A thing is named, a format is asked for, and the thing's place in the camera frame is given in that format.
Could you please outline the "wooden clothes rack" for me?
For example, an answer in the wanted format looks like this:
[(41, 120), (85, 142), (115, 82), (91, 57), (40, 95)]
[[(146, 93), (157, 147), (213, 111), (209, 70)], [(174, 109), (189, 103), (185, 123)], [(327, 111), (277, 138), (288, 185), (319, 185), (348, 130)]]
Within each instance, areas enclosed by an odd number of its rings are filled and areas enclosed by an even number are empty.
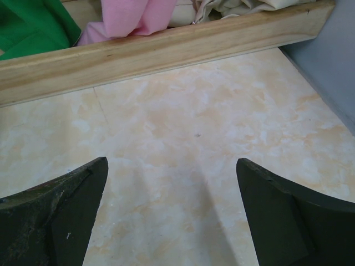
[(1, 61), (1, 106), (314, 39), (334, 1)]

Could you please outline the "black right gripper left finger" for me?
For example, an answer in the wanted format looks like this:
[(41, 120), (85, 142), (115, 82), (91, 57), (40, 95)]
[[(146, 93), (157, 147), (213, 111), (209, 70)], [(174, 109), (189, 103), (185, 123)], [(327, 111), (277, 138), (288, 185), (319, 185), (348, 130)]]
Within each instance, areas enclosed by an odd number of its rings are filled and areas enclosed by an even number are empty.
[(1, 265), (82, 265), (107, 177), (98, 157), (1, 198)]

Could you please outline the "beige cloth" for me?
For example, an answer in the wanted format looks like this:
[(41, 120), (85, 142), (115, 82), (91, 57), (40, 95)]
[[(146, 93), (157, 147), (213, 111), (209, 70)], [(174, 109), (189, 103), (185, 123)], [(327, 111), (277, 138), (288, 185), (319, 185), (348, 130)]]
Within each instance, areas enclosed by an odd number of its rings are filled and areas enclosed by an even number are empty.
[(169, 27), (199, 24), (262, 11), (277, 11), (309, 3), (308, 0), (205, 0), (177, 1)]

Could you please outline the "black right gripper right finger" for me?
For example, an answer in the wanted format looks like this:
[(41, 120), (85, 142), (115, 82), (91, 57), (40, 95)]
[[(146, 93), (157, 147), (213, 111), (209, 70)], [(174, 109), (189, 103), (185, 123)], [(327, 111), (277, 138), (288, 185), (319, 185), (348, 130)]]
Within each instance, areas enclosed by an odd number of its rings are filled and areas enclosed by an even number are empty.
[(354, 203), (236, 164), (259, 265), (354, 265)]

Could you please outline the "green tank top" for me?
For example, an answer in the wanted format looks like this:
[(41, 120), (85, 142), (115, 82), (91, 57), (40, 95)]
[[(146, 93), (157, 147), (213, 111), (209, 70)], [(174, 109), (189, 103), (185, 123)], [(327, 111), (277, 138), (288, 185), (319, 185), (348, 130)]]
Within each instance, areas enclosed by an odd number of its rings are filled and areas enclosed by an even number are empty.
[(1, 60), (73, 47), (81, 32), (61, 1), (1, 1)]

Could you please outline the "pink shirt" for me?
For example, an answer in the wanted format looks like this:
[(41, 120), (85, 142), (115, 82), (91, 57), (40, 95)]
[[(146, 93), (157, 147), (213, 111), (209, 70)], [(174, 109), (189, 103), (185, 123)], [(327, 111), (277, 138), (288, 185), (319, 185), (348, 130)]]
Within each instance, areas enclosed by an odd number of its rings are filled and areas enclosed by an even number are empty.
[(168, 27), (176, 1), (101, 1), (101, 22), (89, 22), (77, 45), (104, 42), (129, 35), (151, 35)]

